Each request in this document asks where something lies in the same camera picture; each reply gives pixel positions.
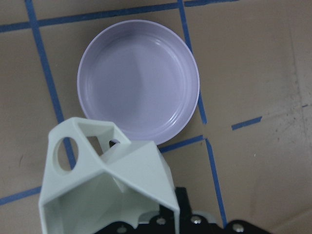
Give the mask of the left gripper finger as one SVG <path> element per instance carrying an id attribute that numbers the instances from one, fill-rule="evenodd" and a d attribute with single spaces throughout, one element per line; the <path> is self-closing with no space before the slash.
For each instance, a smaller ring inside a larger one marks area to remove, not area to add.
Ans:
<path id="1" fill-rule="evenodd" d="M 185 187 L 176 187 L 175 195 L 180 208 L 179 219 L 189 219 L 193 215 L 190 205 L 187 189 Z"/>

